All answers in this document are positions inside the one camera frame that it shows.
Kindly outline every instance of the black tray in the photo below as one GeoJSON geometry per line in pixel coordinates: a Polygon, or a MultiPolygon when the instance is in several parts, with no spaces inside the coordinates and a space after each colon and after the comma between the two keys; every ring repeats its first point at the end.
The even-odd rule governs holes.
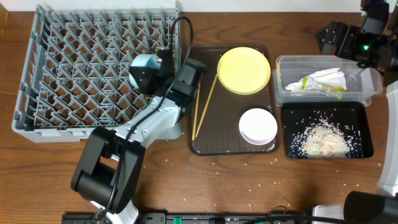
{"type": "MultiPolygon", "coordinates": [[[[195,47],[191,54],[191,58],[207,66],[207,72],[203,76],[200,84],[197,126],[199,125],[211,85],[217,73],[218,61],[221,55],[236,47],[251,47],[256,49],[263,53],[268,61],[272,63],[268,50],[261,44],[207,45],[195,47]]],[[[232,93],[217,80],[198,137],[195,138],[193,142],[191,140],[195,105],[192,108],[189,118],[189,145],[191,150],[200,156],[259,154],[276,151],[280,146],[279,127],[274,140],[263,146],[255,146],[246,142],[238,128],[239,119],[242,114],[252,108],[262,108],[271,112],[277,122],[279,122],[272,88],[272,76],[266,87],[251,95],[232,93]]]]}
{"type": "Polygon", "coordinates": [[[283,105],[284,143],[286,153],[290,158],[307,159],[306,156],[299,154],[300,146],[296,147],[296,143],[293,144],[294,134],[303,133],[310,123],[318,123],[321,115],[329,117],[329,123],[340,124],[337,127],[345,134],[345,140],[348,140],[347,136],[360,137],[352,140],[352,143],[356,142],[357,144],[354,147],[355,151],[346,154],[348,158],[370,158],[373,156],[371,133],[363,104],[359,102],[324,102],[286,103],[283,105]]]}

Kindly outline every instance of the metal grid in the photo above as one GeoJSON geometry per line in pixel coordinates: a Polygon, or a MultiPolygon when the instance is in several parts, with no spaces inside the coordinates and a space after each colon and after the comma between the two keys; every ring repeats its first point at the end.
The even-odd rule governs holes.
{"type": "Polygon", "coordinates": [[[147,106],[128,81],[139,54],[167,47],[175,13],[51,12],[34,128],[117,126],[147,106]]]}

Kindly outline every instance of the chopstick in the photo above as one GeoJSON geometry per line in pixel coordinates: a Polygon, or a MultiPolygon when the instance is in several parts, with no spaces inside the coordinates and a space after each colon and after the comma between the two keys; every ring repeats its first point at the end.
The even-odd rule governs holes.
{"type": "Polygon", "coordinates": [[[197,103],[195,107],[195,117],[193,119],[193,131],[192,131],[192,141],[195,140],[195,130],[197,128],[197,116],[198,116],[198,105],[199,105],[199,93],[200,93],[200,82],[198,87],[198,94],[197,94],[197,103]]]}
{"type": "Polygon", "coordinates": [[[201,126],[201,122],[203,121],[203,118],[205,117],[205,113],[206,113],[206,110],[207,110],[207,105],[209,105],[209,101],[210,101],[210,98],[211,98],[211,94],[213,93],[213,89],[214,89],[214,86],[216,85],[217,78],[218,78],[218,74],[216,74],[216,76],[214,77],[214,81],[213,81],[213,84],[212,84],[212,86],[211,86],[209,96],[207,97],[205,109],[203,110],[203,113],[201,114],[201,118],[200,118],[200,122],[199,122],[199,127],[198,127],[198,129],[197,129],[197,133],[196,133],[196,135],[195,135],[195,138],[198,137],[198,133],[199,133],[199,129],[200,129],[200,126],[201,126]]]}

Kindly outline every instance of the wooden tabletop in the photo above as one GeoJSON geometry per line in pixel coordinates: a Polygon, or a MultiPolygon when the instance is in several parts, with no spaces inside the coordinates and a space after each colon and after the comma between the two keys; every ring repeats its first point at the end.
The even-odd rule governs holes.
{"type": "MultiPolygon", "coordinates": [[[[34,144],[11,130],[33,12],[9,13],[0,35],[0,223],[60,223],[66,212],[93,212],[71,190],[85,141],[34,144]]],[[[186,13],[195,45],[260,43],[275,69],[280,55],[319,54],[315,31],[333,20],[360,24],[360,14],[186,13]]],[[[184,25],[184,44],[188,41],[184,25]]],[[[183,213],[267,213],[276,205],[308,210],[343,203],[352,190],[374,193],[383,167],[388,108],[385,91],[366,108],[374,155],[370,159],[288,159],[273,154],[198,157],[188,135],[156,141],[146,152],[133,202],[138,209],[183,213]]]]}

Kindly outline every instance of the dish rack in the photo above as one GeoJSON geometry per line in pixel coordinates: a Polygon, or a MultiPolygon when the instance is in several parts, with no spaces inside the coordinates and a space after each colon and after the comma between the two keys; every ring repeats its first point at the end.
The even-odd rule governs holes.
{"type": "Polygon", "coordinates": [[[129,83],[128,66],[139,54],[154,54],[174,41],[180,66],[178,24],[173,9],[52,11],[37,6],[12,129],[33,142],[75,142],[98,126],[129,121],[150,97],[129,83]]]}

